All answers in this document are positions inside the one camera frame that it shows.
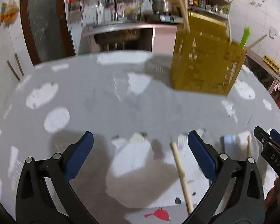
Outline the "person's right hand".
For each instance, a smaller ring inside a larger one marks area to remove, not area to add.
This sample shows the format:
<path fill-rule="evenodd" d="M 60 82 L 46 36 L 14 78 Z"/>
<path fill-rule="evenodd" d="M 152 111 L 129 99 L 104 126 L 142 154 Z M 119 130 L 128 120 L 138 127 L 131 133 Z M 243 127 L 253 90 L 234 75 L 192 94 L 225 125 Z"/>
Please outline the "person's right hand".
<path fill-rule="evenodd" d="M 267 211 L 273 204 L 277 202 L 280 204 L 280 177 L 277 177 L 274 181 L 274 187 L 267 194 L 265 199 L 265 211 Z"/>

